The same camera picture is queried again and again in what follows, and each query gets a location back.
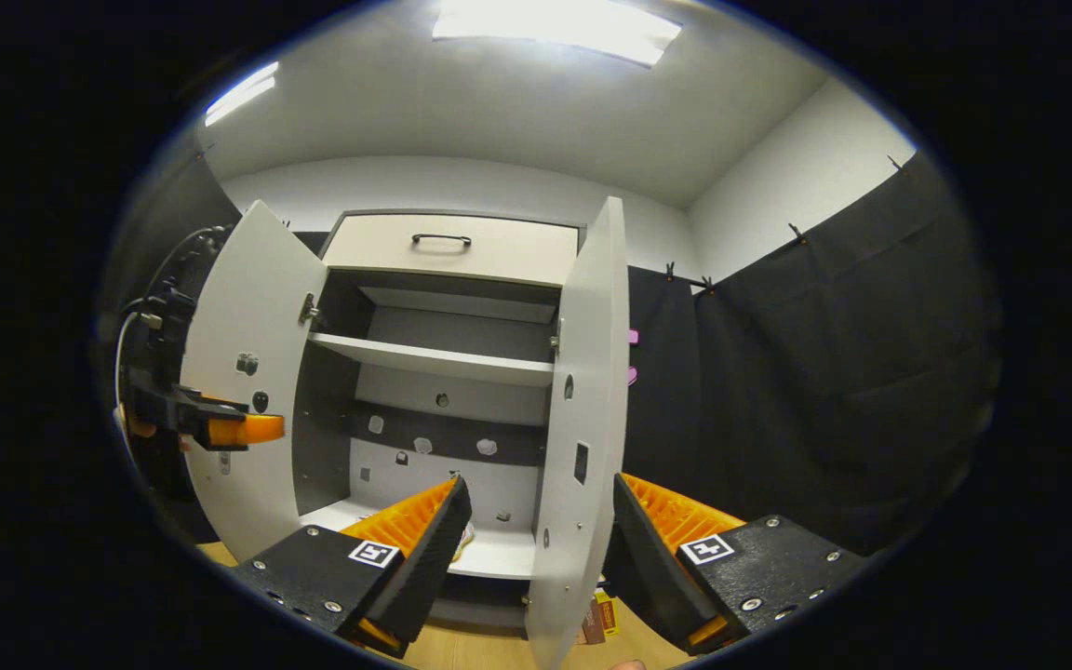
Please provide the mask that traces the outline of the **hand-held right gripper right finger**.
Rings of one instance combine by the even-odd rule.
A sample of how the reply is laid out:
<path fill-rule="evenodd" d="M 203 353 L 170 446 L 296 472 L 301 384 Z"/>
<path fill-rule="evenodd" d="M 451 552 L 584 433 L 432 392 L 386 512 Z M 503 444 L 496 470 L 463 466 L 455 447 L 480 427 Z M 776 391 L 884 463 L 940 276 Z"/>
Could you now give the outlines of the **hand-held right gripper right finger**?
<path fill-rule="evenodd" d="M 628 474 L 613 488 L 608 593 L 690 656 L 771 631 L 850 584 L 859 553 L 780 515 L 744 521 Z"/>

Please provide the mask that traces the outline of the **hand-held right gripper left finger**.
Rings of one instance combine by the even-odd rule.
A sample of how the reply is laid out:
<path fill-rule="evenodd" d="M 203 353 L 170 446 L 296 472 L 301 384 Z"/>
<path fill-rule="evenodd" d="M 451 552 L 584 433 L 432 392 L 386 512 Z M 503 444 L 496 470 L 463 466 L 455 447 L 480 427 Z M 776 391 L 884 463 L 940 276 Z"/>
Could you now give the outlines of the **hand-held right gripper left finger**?
<path fill-rule="evenodd" d="M 397 659 L 420 636 L 472 516 L 451 476 L 346 528 L 306 525 L 247 559 L 255 594 L 349 644 Z"/>

